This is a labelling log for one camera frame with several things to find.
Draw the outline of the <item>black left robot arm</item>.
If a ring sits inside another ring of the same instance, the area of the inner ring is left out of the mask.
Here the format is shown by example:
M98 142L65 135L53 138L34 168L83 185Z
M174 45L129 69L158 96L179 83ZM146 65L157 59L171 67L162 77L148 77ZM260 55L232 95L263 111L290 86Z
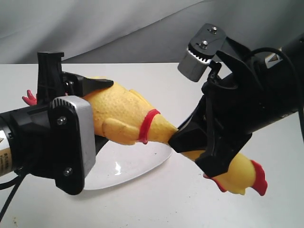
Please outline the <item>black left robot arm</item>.
M38 52L37 93L0 115L0 172L81 182L96 161L92 106L85 96L112 80L62 70L63 52Z

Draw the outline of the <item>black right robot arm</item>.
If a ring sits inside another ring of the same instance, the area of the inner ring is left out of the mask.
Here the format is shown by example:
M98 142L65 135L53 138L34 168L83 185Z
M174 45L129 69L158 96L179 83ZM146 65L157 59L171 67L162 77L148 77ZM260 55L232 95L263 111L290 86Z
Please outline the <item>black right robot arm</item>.
M263 47L235 58L220 52L231 71L212 62L203 96L169 139L178 153L199 151L195 163L209 177L228 171L253 132L293 113L304 118L304 37L280 49Z

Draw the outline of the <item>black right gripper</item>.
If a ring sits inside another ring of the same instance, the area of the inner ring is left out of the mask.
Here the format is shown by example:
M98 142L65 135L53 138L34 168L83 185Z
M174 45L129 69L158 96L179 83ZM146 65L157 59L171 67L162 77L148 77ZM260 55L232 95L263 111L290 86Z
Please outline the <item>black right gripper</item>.
M221 79L221 64L212 61L211 72L202 86L204 128L188 123L169 139L176 152L205 150L195 164L209 177L228 172L233 158L252 137L249 123L262 85L254 71L254 52L230 38L204 39L201 52L209 58L217 55L231 70Z

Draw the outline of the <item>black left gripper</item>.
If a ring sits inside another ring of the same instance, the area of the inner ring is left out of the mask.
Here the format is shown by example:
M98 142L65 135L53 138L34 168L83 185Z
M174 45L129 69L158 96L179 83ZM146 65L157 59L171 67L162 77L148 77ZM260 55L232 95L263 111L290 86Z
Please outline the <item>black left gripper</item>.
M9 113L10 147L16 167L36 176L54 176L50 103L60 96L84 96L110 88L109 79L87 78L62 71L62 52L38 53L37 103Z

